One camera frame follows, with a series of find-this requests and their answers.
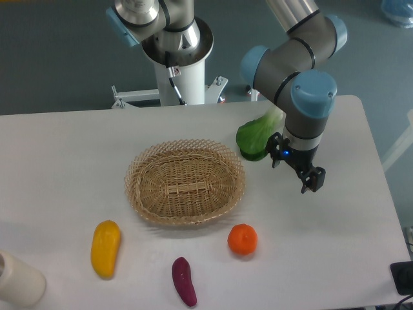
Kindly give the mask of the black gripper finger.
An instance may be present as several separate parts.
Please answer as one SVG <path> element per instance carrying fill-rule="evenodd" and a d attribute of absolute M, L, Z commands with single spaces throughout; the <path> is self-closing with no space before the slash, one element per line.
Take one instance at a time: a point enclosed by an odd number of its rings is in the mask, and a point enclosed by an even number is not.
<path fill-rule="evenodd" d="M 276 168 L 288 158 L 288 139 L 283 138 L 280 132 L 274 133 L 267 141 L 266 152 L 272 159 L 272 168 Z"/>
<path fill-rule="evenodd" d="M 302 182 L 301 193 L 307 191 L 316 192 L 324 184 L 326 170 L 322 167 L 308 166 L 300 172 L 300 180 Z"/>

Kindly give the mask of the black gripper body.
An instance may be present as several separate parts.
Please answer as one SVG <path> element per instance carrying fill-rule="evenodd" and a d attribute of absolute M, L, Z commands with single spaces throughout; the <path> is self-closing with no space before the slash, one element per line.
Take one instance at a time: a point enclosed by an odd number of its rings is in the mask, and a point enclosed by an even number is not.
<path fill-rule="evenodd" d="M 280 160 L 290 165 L 299 177 L 307 177 L 313 167 L 312 161 L 318 147 L 310 150 L 297 150 L 289 145 L 280 146 Z"/>

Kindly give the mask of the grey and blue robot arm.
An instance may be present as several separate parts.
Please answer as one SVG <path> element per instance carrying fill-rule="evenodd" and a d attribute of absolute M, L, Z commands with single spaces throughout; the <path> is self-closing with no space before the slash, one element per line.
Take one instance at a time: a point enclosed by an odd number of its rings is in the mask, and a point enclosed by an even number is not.
<path fill-rule="evenodd" d="M 316 67 L 345 45 L 347 28 L 313 1 L 269 1 L 268 6 L 288 40 L 275 50 L 251 48 L 241 61 L 241 75 L 286 115 L 283 131 L 265 140 L 265 154 L 273 165 L 290 165 L 303 191 L 315 192 L 326 173 L 312 160 L 337 94 L 334 78 Z M 214 38 L 196 17 L 193 1 L 115 1 L 106 16 L 123 41 L 141 45 L 154 64 L 162 105 L 206 103 L 212 89 L 205 85 L 205 60 Z"/>

